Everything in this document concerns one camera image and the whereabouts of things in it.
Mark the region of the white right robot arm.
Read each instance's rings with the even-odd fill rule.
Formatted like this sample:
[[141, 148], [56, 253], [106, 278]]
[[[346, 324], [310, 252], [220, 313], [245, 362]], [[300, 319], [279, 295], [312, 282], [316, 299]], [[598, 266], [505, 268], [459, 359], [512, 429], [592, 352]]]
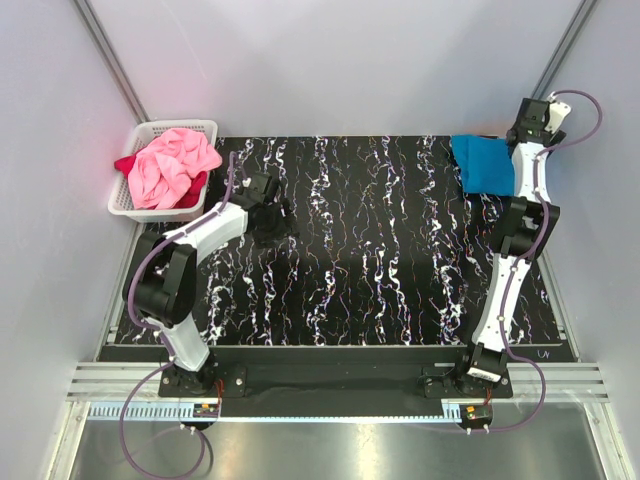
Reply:
[[514, 195], [492, 238], [493, 270], [481, 318], [453, 374], [464, 396], [479, 398], [506, 379], [508, 334], [520, 290], [560, 216], [546, 188], [545, 163], [550, 148], [565, 137], [561, 125], [570, 112], [553, 94], [525, 99], [506, 135]]

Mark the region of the blue t shirt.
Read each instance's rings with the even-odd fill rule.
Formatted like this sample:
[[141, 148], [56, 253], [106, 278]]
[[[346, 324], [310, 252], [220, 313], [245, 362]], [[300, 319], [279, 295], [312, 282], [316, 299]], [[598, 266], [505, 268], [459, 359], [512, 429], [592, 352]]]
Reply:
[[514, 195], [515, 171], [504, 139], [455, 135], [451, 148], [464, 193]]

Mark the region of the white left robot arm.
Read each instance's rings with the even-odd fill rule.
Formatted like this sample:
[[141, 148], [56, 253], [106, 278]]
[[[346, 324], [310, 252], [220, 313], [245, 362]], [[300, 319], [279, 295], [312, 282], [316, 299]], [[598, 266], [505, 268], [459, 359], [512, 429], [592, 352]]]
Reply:
[[256, 173], [206, 214], [166, 234], [149, 231], [137, 240], [122, 297], [137, 326], [160, 338], [169, 354], [163, 380], [196, 396], [221, 385], [214, 354], [193, 318], [197, 268], [229, 241], [248, 234], [260, 249], [297, 237], [290, 202], [281, 182]]

